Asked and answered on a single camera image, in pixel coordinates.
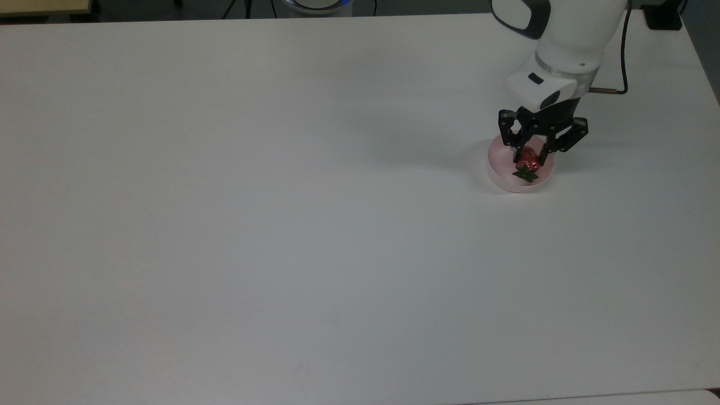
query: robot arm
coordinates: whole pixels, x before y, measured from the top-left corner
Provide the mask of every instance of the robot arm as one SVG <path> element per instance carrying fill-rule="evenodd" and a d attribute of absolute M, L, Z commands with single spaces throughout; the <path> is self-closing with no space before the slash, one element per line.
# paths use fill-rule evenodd
<path fill-rule="evenodd" d="M 538 41 L 536 52 L 505 81 L 531 112 L 585 95 L 617 30 L 627 0 L 494 0 L 505 26 Z"/>
<path fill-rule="evenodd" d="M 539 39 L 536 51 L 505 80 L 505 89 L 521 107 L 501 110 L 498 124 L 504 144 L 516 149 L 516 163 L 534 135 L 546 137 L 542 165 L 550 153 L 567 151 L 588 133 L 587 120 L 573 117 L 575 108 L 590 90 L 627 0 L 490 3 L 503 25 Z M 510 129 L 516 120 L 521 124 L 517 132 Z"/>

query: white tabletop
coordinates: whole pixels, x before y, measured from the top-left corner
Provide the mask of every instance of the white tabletop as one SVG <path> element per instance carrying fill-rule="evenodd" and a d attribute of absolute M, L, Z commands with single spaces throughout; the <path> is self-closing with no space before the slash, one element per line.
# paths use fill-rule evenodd
<path fill-rule="evenodd" d="M 720 386 L 720 108 L 636 17 L 530 195 L 490 15 L 0 27 L 0 403 Z"/>

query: strawberry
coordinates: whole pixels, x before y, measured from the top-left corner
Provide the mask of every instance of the strawberry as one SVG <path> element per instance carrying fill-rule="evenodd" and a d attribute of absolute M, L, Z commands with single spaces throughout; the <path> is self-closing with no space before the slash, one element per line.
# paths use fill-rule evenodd
<path fill-rule="evenodd" d="M 532 148 L 525 146 L 520 153 L 520 160 L 515 167 L 518 171 L 513 173 L 513 176 L 520 177 L 526 182 L 532 183 L 539 178 L 535 173 L 540 169 L 540 158 Z"/>
<path fill-rule="evenodd" d="M 540 169 L 540 158 L 538 154 L 528 146 L 523 147 L 523 151 L 520 153 L 520 160 L 515 165 L 518 169 L 523 166 L 527 166 L 530 170 Z"/>

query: strawberry leaves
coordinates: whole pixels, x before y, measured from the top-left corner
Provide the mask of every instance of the strawberry leaves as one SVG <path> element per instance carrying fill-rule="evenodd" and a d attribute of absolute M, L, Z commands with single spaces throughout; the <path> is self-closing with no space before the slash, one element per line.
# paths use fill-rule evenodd
<path fill-rule="evenodd" d="M 521 168 L 518 169 L 515 173 L 513 173 L 513 176 L 520 177 L 521 179 L 525 180 L 528 183 L 532 183 L 535 180 L 539 179 L 538 175 L 535 174 L 538 169 L 530 169 L 530 167 L 527 164 L 524 164 Z"/>

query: black cable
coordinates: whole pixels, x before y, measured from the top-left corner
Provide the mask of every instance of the black cable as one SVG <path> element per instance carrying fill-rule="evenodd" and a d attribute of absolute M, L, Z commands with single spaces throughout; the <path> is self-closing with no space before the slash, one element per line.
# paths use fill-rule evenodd
<path fill-rule="evenodd" d="M 628 12 L 625 14 L 625 25 L 623 26 L 623 39 L 620 42 L 620 69 L 623 71 L 623 89 L 618 94 L 628 92 L 628 72 L 625 69 L 625 42 L 628 37 L 628 23 L 630 23 L 630 13 L 632 12 L 632 1 L 628 0 Z"/>
<path fill-rule="evenodd" d="M 250 19 L 250 10 L 253 8 L 253 0 L 247 0 L 245 3 L 245 19 Z"/>
<path fill-rule="evenodd" d="M 598 87 L 590 87 L 588 92 L 590 93 L 602 93 L 602 94 L 625 94 L 628 92 L 628 72 L 625 68 L 625 42 L 628 36 L 628 24 L 630 23 L 630 13 L 632 12 L 632 1 L 628 0 L 628 11 L 625 14 L 625 22 L 623 25 L 623 36 L 620 42 L 620 70 L 623 73 L 623 89 L 602 89 Z"/>
<path fill-rule="evenodd" d="M 228 14 L 230 13 L 230 10 L 231 10 L 231 9 L 233 8 L 233 6 L 235 5 L 235 1 L 236 1 L 236 0 L 232 0 L 232 1 L 230 2 L 230 6 L 228 6 L 228 9 L 227 9 L 227 10 L 225 10 L 225 14 L 222 15 L 222 18 L 221 18 L 221 19 L 225 19 L 225 18 L 228 16 Z"/>

